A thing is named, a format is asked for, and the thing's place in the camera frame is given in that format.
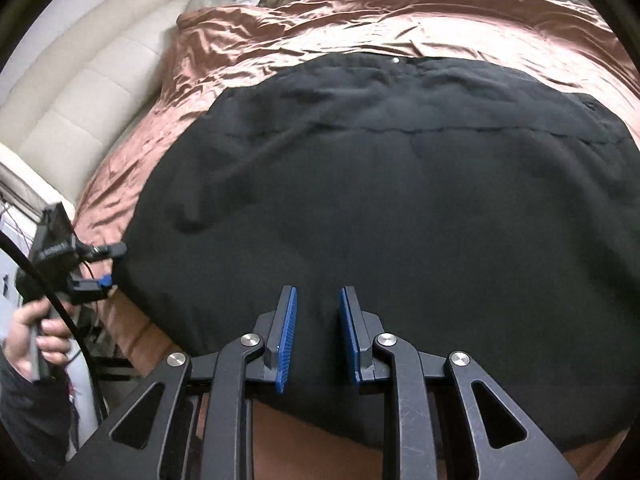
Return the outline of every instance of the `blue gripper pad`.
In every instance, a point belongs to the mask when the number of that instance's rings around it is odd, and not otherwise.
[[[345,290],[340,291],[340,324],[344,336],[344,347],[347,352],[347,366],[353,374],[355,383],[360,382],[360,356],[358,355],[358,340],[351,319],[351,309]]]
[[[110,288],[113,286],[113,278],[111,277],[110,274],[105,274],[103,277],[100,278],[98,283],[103,288]]]
[[[284,326],[280,336],[280,347],[278,349],[278,371],[276,373],[276,391],[281,394],[289,378],[289,364],[291,361],[291,350],[293,347],[293,331],[296,327],[296,314],[298,312],[298,293],[296,288],[291,287],[287,314],[284,317]]]

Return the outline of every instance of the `cream tufted headboard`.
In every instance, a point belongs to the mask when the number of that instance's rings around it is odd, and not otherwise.
[[[162,52],[187,2],[104,0],[60,31],[0,108],[3,187],[35,210],[63,200],[73,214],[95,168],[158,91]]]

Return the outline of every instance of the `black garment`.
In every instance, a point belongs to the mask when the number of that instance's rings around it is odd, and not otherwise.
[[[69,445],[70,406],[67,381],[30,383],[0,352],[0,422],[22,454],[11,457],[20,475],[28,478],[21,458],[44,480],[58,475]],[[1,440],[5,437],[0,430]],[[3,442],[3,452],[7,445]]]
[[[591,96],[461,59],[319,57],[228,89],[151,174],[115,267],[194,355],[299,291],[282,409],[379,445],[338,290],[418,350],[469,352],[561,449],[640,399],[640,155]]]

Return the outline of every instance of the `bed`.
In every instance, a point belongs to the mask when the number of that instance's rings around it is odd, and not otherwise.
[[[109,41],[96,23],[113,19],[118,5],[128,21],[112,25]],[[118,241],[150,172],[225,89],[331,52],[516,68],[561,91],[593,95],[640,143],[638,72],[586,0],[107,0],[41,54],[0,110],[2,181],[34,209],[62,200],[83,240]],[[93,267],[96,275],[110,271],[108,264]],[[118,291],[98,312],[142,374],[177,348]],[[292,418],[267,407],[257,413],[256,442],[267,431],[285,442],[296,434]],[[581,478],[595,478],[623,438],[566,455]],[[366,470],[380,460],[355,443],[337,446],[321,430],[315,439]],[[286,460],[274,458],[265,442],[256,447],[257,462],[265,461],[257,468],[275,478]]]

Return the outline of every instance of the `wire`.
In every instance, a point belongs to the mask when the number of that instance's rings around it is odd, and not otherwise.
[[[102,389],[100,388],[100,383],[97,379],[98,375],[95,370],[94,360],[92,359],[91,354],[89,354],[84,341],[80,337],[76,324],[70,318],[69,314],[62,306],[62,303],[60,303],[60,300],[56,296],[55,292],[50,288],[49,283],[47,283],[38,269],[34,267],[34,265],[24,255],[20,248],[11,240],[11,238],[9,238],[2,231],[0,231],[0,249],[2,249],[24,272],[26,272],[36,281],[36,283],[38,283],[40,288],[43,290],[44,295],[52,304],[53,308],[56,310],[62,321],[64,321],[66,326],[69,328],[71,335],[78,342],[80,351],[82,352],[82,355],[84,355],[84,360],[86,361],[86,366],[89,371],[89,377],[91,378],[91,382],[94,387],[95,415],[97,416],[99,422],[103,421],[105,418],[107,418],[107,405],[104,402]]]
[[[82,262],[82,264],[86,267],[86,270],[89,271],[89,274],[91,275],[91,279],[95,280],[94,272],[91,270],[91,265],[89,265],[87,262]]]
[[[20,228],[20,226],[18,225],[18,222],[15,221],[14,216],[12,216],[11,213],[9,213],[9,209],[11,209],[11,204],[9,204],[9,207],[7,207],[2,214],[6,213],[7,216],[12,220],[12,222],[15,224],[15,228],[18,229],[18,232],[20,233],[20,236],[22,236],[22,240],[24,240],[24,245],[25,247],[28,249],[30,244],[29,241],[27,240],[27,237],[24,235],[24,231]]]
[[[73,356],[71,359],[69,359],[69,361],[66,363],[65,368],[66,368],[66,367],[68,367],[68,366],[69,366],[73,361],[75,361],[75,360],[76,360],[76,357],[78,357],[81,353],[82,353],[82,350],[78,350],[78,351],[74,354],[74,356]]]

